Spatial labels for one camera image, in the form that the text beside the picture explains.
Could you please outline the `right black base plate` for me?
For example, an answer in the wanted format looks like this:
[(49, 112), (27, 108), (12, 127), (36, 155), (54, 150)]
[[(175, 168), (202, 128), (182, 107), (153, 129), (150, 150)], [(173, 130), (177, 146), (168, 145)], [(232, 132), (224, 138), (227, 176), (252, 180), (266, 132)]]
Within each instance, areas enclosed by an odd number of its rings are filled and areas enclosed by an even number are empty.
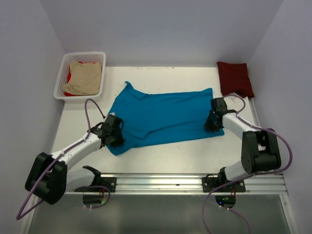
[[(212, 174), (208, 174), (207, 176), (202, 177), (201, 181), (202, 181), (202, 190), (204, 193), (209, 193), (213, 189), (229, 182), (227, 180), (222, 181), (222, 179), (220, 179), (218, 176), (214, 176)], [(216, 192), (217, 193), (232, 193), (232, 192), (244, 193), (246, 192), (245, 183), (244, 181), (239, 181), (231, 185), (227, 185), (223, 188), (220, 188)]]

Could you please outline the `blue t shirt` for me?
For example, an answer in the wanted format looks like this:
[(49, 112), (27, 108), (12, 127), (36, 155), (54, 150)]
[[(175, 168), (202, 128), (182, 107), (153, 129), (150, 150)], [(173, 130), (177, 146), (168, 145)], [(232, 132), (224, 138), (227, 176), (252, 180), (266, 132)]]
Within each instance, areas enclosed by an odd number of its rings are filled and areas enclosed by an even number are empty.
[(115, 98), (110, 113), (124, 122), (121, 146), (110, 146), (118, 156), (132, 148), (223, 136), (224, 131), (207, 132), (204, 123), (211, 110), (213, 90), (146, 94), (130, 82)]

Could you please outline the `beige t shirt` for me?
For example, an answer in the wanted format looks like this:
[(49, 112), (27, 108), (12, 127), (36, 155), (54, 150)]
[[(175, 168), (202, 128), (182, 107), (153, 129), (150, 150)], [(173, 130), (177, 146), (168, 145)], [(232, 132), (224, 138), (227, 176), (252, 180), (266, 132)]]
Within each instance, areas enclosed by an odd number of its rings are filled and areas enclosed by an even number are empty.
[(99, 62), (70, 63), (71, 79), (62, 86), (62, 90), (79, 96), (93, 96), (100, 91), (102, 66)]

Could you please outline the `white plastic basket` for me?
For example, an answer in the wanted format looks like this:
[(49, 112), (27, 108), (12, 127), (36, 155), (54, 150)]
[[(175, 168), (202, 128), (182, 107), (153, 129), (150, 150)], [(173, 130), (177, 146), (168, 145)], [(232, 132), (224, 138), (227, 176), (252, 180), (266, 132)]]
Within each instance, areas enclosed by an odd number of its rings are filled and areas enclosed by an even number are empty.
[[(101, 64), (101, 83), (99, 87), (99, 93), (96, 95), (87, 96), (66, 96), (62, 89), (62, 86), (67, 84), (67, 78), (70, 73), (70, 63), (72, 61), (82, 62), (82, 63), (96, 63)], [(61, 65), (59, 68), (58, 76), (56, 79), (56, 84), (54, 88), (54, 98), (59, 100), (64, 100), (67, 103), (83, 103), (86, 99), (91, 98), (95, 101), (101, 99), (103, 93), (103, 84), (105, 76), (105, 65), (106, 65), (106, 54), (104, 52), (75, 52), (65, 54), (62, 58)]]

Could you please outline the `red t shirt in basket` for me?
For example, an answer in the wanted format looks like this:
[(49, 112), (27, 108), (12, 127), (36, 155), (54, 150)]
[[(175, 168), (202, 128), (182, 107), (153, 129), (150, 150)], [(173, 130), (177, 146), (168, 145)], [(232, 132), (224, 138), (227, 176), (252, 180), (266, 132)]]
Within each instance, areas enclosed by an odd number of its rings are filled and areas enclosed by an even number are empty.
[[(67, 75), (66, 84), (70, 81), (70, 79), (71, 79), (71, 71), (70, 71), (70, 66), (68, 66), (68, 75)], [(64, 92), (64, 95), (66, 97), (77, 97), (78, 96), (77, 94), (68, 93), (66, 91), (63, 91), (63, 92)]]

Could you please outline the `aluminium mounting rail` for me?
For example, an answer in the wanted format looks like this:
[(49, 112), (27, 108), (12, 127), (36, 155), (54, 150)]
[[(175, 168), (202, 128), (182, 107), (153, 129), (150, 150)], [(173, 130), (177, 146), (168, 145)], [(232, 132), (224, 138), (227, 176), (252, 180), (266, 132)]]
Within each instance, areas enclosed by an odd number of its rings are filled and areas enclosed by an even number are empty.
[[(118, 194), (190, 194), (197, 195), (204, 193), (202, 190), (201, 178), (206, 175), (203, 174), (107, 174), (104, 176), (113, 176), (117, 178), (117, 186), (115, 193)], [(287, 194), (287, 188), (283, 176), (268, 175), (268, 176), (254, 176), (243, 180), (247, 194), (253, 195), (279, 195)], [(227, 183), (219, 186), (210, 192), (216, 191), (227, 185)], [(87, 192), (95, 193), (99, 189), (80, 188), (69, 192)], [(238, 192), (219, 193), (219, 194), (242, 194)]]

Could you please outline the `folded dark red t shirt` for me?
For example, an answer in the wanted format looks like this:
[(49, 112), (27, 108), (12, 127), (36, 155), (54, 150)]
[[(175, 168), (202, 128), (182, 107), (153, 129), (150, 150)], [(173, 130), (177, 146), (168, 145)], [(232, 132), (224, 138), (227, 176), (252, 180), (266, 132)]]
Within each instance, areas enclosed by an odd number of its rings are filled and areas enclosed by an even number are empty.
[(223, 96), (236, 93), (242, 98), (254, 98), (246, 63), (234, 64), (218, 61), (216, 64)]

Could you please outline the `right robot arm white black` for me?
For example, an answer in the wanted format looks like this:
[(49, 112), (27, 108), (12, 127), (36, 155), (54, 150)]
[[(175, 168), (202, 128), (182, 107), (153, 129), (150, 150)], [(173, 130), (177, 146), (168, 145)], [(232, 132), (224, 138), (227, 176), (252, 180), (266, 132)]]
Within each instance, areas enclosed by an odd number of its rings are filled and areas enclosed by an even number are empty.
[(204, 129), (211, 133), (227, 129), (241, 140), (240, 160), (220, 169), (217, 176), (206, 175), (203, 185), (229, 191), (234, 182), (238, 183), (256, 173), (265, 173), (281, 167), (281, 157), (277, 136), (271, 129), (262, 130), (252, 126), (244, 119), (239, 119), (236, 110), (227, 107), (224, 98), (211, 100), (211, 110), (204, 124)]

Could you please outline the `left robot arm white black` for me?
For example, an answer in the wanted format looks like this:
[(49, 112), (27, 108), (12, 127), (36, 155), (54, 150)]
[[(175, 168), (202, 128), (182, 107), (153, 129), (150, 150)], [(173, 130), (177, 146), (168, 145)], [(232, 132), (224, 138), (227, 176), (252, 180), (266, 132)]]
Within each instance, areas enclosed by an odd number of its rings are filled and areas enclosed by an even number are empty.
[(70, 170), (91, 153), (105, 146), (121, 146), (124, 122), (114, 114), (90, 128), (78, 141), (52, 154), (40, 153), (31, 168), (25, 188), (42, 201), (53, 205), (69, 191), (86, 188), (92, 192), (105, 190), (101, 173), (84, 166), (75, 173)]

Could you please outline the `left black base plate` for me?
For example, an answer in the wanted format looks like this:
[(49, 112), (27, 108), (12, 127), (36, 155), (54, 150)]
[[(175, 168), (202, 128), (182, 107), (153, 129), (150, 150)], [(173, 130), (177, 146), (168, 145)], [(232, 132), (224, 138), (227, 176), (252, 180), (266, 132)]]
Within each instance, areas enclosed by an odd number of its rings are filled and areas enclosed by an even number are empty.
[(111, 193), (114, 193), (116, 191), (116, 186), (117, 186), (117, 178), (113, 177), (113, 176), (104, 176), (104, 177), (100, 177), (98, 179), (98, 183), (99, 186), (104, 186), (107, 189), (109, 189), (109, 191)]

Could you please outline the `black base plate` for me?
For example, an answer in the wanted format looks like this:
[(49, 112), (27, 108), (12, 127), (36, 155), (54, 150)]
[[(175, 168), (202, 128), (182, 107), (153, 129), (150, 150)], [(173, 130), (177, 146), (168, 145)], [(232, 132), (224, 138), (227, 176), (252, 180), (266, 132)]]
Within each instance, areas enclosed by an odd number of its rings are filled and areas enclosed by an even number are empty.
[(99, 186), (104, 186), (107, 189), (109, 189), (109, 191), (111, 193), (114, 193), (116, 191), (116, 186), (117, 186), (117, 178), (113, 177), (113, 176), (104, 176), (104, 177), (100, 177), (98, 179), (98, 183)]
[[(202, 177), (201, 181), (202, 181), (202, 190), (204, 193), (209, 193), (213, 189), (229, 182), (227, 180), (222, 181), (222, 179), (220, 179), (218, 176), (214, 176), (212, 174), (208, 174), (207, 176)], [(245, 183), (244, 181), (239, 181), (231, 185), (227, 185), (223, 188), (220, 188), (216, 192), (217, 193), (232, 193), (232, 192), (244, 193), (246, 192)]]

